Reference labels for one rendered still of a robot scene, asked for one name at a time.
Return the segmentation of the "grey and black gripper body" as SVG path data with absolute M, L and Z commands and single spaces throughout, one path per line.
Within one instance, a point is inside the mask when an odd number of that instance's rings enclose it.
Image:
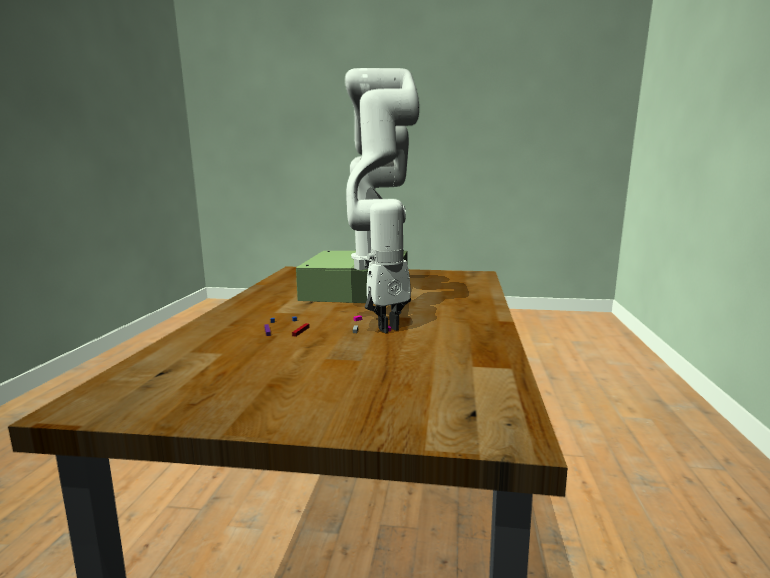
M 370 290 L 373 303 L 379 307 L 407 302 L 411 298 L 407 261 L 370 262 L 367 275 L 367 298 Z

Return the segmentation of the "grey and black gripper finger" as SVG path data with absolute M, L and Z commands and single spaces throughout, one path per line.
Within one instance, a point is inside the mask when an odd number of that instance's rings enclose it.
M 403 307 L 411 301 L 411 298 L 407 302 L 391 305 L 391 312 L 389 313 L 389 326 L 398 331 L 399 330 L 399 314 Z
M 365 304 L 365 309 L 373 311 L 376 313 L 376 315 L 378 315 L 379 330 L 384 333 L 388 333 L 388 317 L 386 317 L 386 306 L 383 306 L 383 307 L 373 306 L 371 290 Z

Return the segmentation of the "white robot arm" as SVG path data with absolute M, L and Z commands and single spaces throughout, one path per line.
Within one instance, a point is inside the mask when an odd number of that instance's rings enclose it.
M 354 269 L 364 270 L 372 261 L 403 260 L 405 206 L 396 199 L 382 199 L 375 188 L 398 187 L 405 182 L 409 148 L 406 126 L 418 121 L 419 98 L 413 76 L 406 69 L 352 69 L 346 74 L 345 85 L 354 106 L 355 147 L 362 155 L 350 164 L 346 189 L 348 223 L 356 230 L 356 253 L 351 258 Z

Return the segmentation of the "red rod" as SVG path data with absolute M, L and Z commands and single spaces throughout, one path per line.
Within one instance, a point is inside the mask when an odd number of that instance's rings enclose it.
M 302 332 L 304 332 L 308 328 L 309 328 L 309 324 L 305 323 L 304 325 L 302 325 L 301 327 L 299 327 L 298 329 L 293 331 L 292 332 L 292 336 L 296 337 L 296 336 L 298 336 L 299 334 L 301 334 Z

